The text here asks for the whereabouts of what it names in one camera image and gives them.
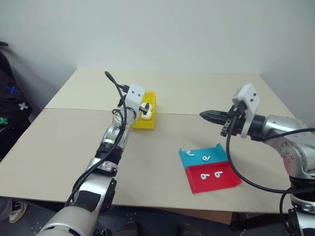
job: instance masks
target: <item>tabletop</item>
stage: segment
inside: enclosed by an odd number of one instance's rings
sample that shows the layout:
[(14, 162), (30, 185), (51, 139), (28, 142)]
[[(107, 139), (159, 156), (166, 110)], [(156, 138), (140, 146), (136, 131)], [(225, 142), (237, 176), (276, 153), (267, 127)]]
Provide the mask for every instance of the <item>tabletop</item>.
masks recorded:
[[(259, 75), (110, 71), (120, 84), (157, 93), (153, 131), (133, 130), (120, 162), (113, 203), (129, 206), (279, 212), (280, 195), (237, 187), (192, 194), (179, 148), (225, 146), (221, 127), (203, 120), (205, 110), (227, 111), (237, 88), (253, 83), (260, 115), (293, 115)], [(65, 201), (94, 156), (117, 106), (115, 87), (102, 70), (78, 69), (0, 163), (0, 195)], [(269, 146), (233, 137), (231, 154), (246, 178), (286, 189), (288, 175)], [(284, 209), (290, 207), (287, 199)]]

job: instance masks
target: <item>yellow tray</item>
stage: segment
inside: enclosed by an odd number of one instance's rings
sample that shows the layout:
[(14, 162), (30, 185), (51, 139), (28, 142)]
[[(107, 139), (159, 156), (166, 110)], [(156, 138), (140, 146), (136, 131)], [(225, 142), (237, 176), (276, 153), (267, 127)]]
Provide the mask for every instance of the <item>yellow tray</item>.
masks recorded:
[(133, 124), (134, 129), (154, 129), (156, 126), (156, 92), (148, 91), (144, 94), (142, 102), (149, 102), (152, 104), (151, 119), (142, 119), (140, 111), (140, 118)]

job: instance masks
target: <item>white wall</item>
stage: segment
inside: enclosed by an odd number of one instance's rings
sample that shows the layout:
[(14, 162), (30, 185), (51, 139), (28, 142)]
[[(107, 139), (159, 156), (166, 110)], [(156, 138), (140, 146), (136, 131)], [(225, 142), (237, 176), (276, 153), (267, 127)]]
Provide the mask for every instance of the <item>white wall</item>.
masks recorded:
[(315, 125), (314, 0), (2, 0), (0, 40), (38, 109), (80, 66), (260, 73)]

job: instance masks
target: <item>shoe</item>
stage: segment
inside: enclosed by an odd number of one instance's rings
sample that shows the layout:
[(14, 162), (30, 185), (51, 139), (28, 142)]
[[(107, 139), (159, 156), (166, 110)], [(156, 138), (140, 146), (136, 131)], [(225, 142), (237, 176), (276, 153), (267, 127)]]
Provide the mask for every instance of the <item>shoe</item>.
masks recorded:
[(138, 236), (138, 226), (134, 221), (126, 223), (116, 236)]
[(24, 215), (28, 205), (20, 201), (12, 202), (12, 212), (9, 215), (9, 223), (18, 222)]
[(185, 224), (181, 227), (180, 236), (202, 236), (202, 233), (195, 226)]

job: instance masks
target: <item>red tray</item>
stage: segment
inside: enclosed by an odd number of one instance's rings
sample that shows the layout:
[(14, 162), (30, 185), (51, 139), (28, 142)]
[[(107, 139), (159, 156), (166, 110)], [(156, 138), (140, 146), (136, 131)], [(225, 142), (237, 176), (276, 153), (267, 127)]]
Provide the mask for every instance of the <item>red tray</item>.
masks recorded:
[[(219, 178), (215, 177), (215, 172), (220, 174)], [(205, 180), (201, 179), (201, 174), (209, 174)], [(218, 189), (231, 188), (239, 185), (242, 181), (234, 173), (228, 161), (188, 166), (186, 175), (189, 180), (192, 193), (208, 192)]]

